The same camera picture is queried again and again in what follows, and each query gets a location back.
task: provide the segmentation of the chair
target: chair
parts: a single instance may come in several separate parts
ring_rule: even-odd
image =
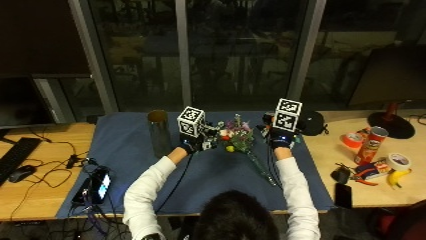
[[[400,209],[397,214],[381,214],[377,230],[386,240],[421,240],[426,236],[426,200],[408,208]]]

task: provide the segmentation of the pringles can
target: pringles can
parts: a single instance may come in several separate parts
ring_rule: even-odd
[[[389,132],[385,128],[372,127],[368,138],[364,141],[362,147],[354,159],[358,165],[369,164],[373,161],[377,150],[381,147],[388,135]]]

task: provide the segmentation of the wooden table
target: wooden table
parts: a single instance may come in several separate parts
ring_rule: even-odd
[[[410,114],[423,114],[426,110],[400,113],[402,117]],[[340,140],[341,135],[356,132],[368,127],[366,116],[370,112],[325,112],[329,135],[314,137],[305,136],[309,151],[312,153],[318,172],[325,183],[326,189],[334,198],[336,181],[330,173],[338,167],[334,163],[344,163],[349,167],[356,167],[353,159],[358,149],[349,148]],[[386,176],[369,179],[378,183],[377,186],[364,185],[349,180],[348,185],[353,189],[353,206],[362,207],[400,207],[426,199],[423,191],[426,182],[426,126],[417,123],[413,119],[411,124],[415,128],[415,135],[410,139],[386,138],[374,160],[397,152],[408,156],[413,161],[413,172],[401,178],[402,188],[393,189],[386,182]]]
[[[329,135],[318,135],[314,137],[305,136],[308,148],[310,150],[318,172],[330,193],[334,195],[334,180],[330,173],[337,168],[334,163],[344,163],[350,167],[356,167],[353,162],[357,149],[346,147],[341,142],[342,134],[354,132],[368,126],[366,116],[372,111],[340,111],[322,112],[326,123],[329,124]],[[411,113],[425,113],[423,111],[414,111]],[[393,189],[386,183],[386,177],[374,178],[369,181],[377,182],[378,186],[368,186],[362,183],[349,181],[348,185],[353,188],[353,205],[354,207],[396,207],[408,206],[423,199],[426,199],[426,192],[422,191],[426,182],[426,126],[411,121],[417,134],[413,138],[398,140],[386,138],[380,151],[376,155],[377,159],[386,156],[390,152],[400,152],[409,156],[413,161],[413,173],[401,179],[401,189]],[[72,125],[60,125],[49,127],[44,136],[53,142],[71,142],[76,148],[76,153],[85,153],[89,150],[95,125],[87,123],[76,123]],[[7,138],[17,141],[20,137],[36,137],[28,129],[13,130],[7,135]],[[0,142],[0,156],[11,148],[11,145]],[[65,161],[73,153],[68,144],[43,142],[35,150],[31,159],[40,159],[44,163],[52,161]],[[28,160],[24,164],[39,165],[40,162]],[[37,169],[36,176],[41,177],[52,170],[57,164],[49,164]],[[21,181],[19,183],[5,182],[0,187],[0,221],[11,220],[11,213],[15,211],[12,219],[19,220],[48,220],[55,219],[56,212],[63,204],[68,192],[75,184],[76,178],[81,168],[71,169],[72,175],[65,183],[57,187],[51,188],[45,183],[36,184],[27,195],[28,188],[32,183]],[[45,180],[52,184],[59,184],[68,172],[59,171],[51,173]],[[35,176],[29,176],[27,180],[37,181]]]
[[[32,128],[40,135],[43,134],[43,129],[44,128]],[[51,139],[52,142],[72,143],[76,148],[76,153],[84,153],[79,157],[84,158],[87,155],[85,152],[89,150],[93,131],[95,125],[87,123],[57,125],[47,128],[44,137]],[[17,141],[20,137],[36,136],[31,133],[29,129],[16,129],[12,130],[5,137]],[[11,144],[0,142],[0,156],[4,155],[11,147]],[[71,154],[73,154],[73,149],[69,144],[43,142],[28,159],[39,159],[44,163],[65,161],[64,164],[67,164]],[[23,164],[36,166],[40,165],[40,163],[40,161],[27,160]],[[39,167],[35,176],[43,177],[57,165],[59,163],[52,163]],[[61,165],[57,169],[65,169],[65,165]],[[51,188],[44,182],[31,187],[33,183],[28,181],[19,183],[7,181],[0,187],[0,221],[9,221],[11,219],[15,221],[55,219],[56,212],[75,184],[81,168],[75,167],[69,170],[71,177],[57,188]],[[47,175],[45,181],[55,186],[65,180],[68,175],[69,172],[65,171],[52,172]],[[39,179],[35,176],[27,177],[25,180],[37,181]]]

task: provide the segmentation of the black keyboard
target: black keyboard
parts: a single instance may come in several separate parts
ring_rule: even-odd
[[[0,159],[0,186],[41,143],[40,138],[21,138]]]

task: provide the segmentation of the glass window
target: glass window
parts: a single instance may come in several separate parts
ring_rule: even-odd
[[[181,110],[175,1],[89,5],[120,111]]]
[[[301,101],[316,110],[353,108],[349,100],[373,49],[417,44],[426,1],[329,0]],[[382,104],[362,108],[381,108]]]
[[[93,79],[67,78],[60,79],[60,84],[76,122],[85,122],[89,116],[105,114]]]
[[[286,96],[305,11],[297,0],[191,0],[188,38],[193,105],[260,110]]]

